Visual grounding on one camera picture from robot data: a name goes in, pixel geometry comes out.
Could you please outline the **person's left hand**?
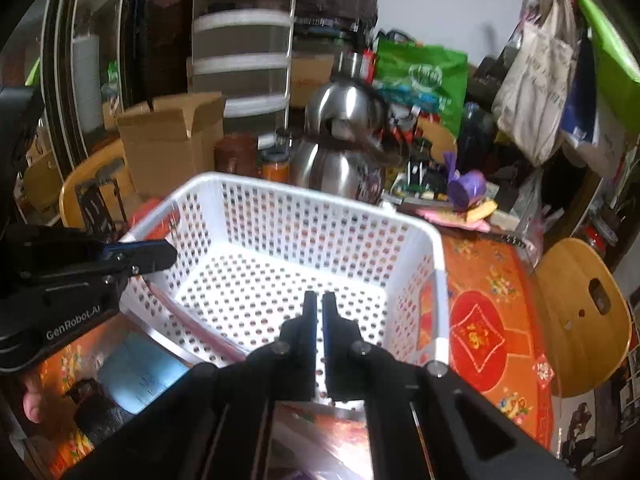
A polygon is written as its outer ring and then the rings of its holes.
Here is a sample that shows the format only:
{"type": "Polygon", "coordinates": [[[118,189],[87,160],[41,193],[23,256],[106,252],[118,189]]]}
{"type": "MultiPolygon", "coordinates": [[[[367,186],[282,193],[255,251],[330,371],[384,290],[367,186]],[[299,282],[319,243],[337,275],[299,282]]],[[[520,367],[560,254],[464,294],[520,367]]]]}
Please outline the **person's left hand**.
{"type": "Polygon", "coordinates": [[[46,414],[47,403],[40,375],[32,370],[22,377],[22,381],[25,388],[23,396],[25,416],[34,424],[41,424],[46,414]]]}

